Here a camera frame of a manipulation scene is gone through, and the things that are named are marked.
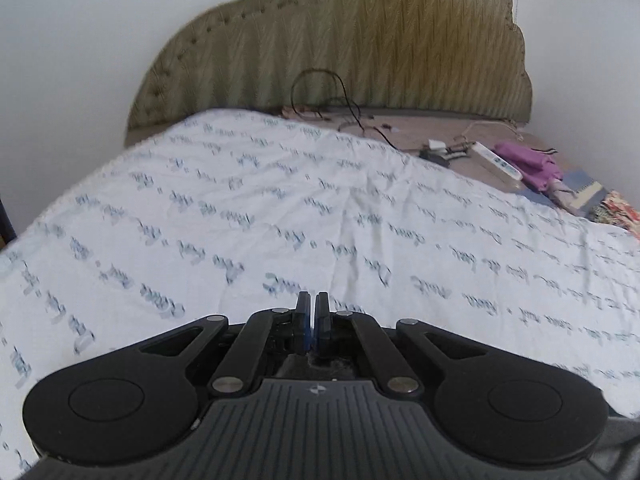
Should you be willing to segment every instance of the headboard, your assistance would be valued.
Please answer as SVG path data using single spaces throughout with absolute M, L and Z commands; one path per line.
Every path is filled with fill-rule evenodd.
M 345 81 L 360 105 L 528 121 L 531 84 L 511 0 L 238 0 L 180 30 L 145 75 L 129 128 L 215 107 L 289 105 L 307 68 Z M 297 104 L 337 95 L 322 74 Z

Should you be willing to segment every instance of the wall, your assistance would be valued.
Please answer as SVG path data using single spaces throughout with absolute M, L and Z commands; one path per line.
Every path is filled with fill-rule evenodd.
M 229 0 L 0 0 L 0 196 L 17 232 L 121 152 L 165 42 Z
M 640 0 L 514 0 L 533 84 L 525 128 L 640 206 Z

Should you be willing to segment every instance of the silver screw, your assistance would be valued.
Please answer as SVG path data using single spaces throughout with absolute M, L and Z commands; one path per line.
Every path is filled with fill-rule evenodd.
M 410 394 L 420 387 L 418 381 L 411 377 L 392 377 L 386 384 L 390 390 L 398 394 Z
M 237 377 L 218 377 L 211 383 L 214 390 L 219 391 L 221 394 L 234 394 L 242 390 L 244 383 Z

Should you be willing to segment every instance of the white power strip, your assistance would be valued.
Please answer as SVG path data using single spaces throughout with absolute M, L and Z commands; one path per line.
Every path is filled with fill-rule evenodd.
M 479 156 L 479 162 L 487 168 L 492 173 L 495 173 L 502 180 L 503 176 L 508 177 L 508 180 L 522 180 L 522 174 L 517 168 L 514 168 L 511 164 L 509 164 L 506 160 L 501 158 L 492 152 L 488 147 L 480 144 L 480 142 L 476 142 L 472 147 L 471 151 Z

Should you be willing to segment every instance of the bed sheet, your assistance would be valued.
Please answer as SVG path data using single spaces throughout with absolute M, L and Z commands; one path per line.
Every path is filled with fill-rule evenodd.
M 129 150 L 0 253 L 0 478 L 47 374 L 328 291 L 567 368 L 640 412 L 640 245 L 380 142 L 213 110 Z

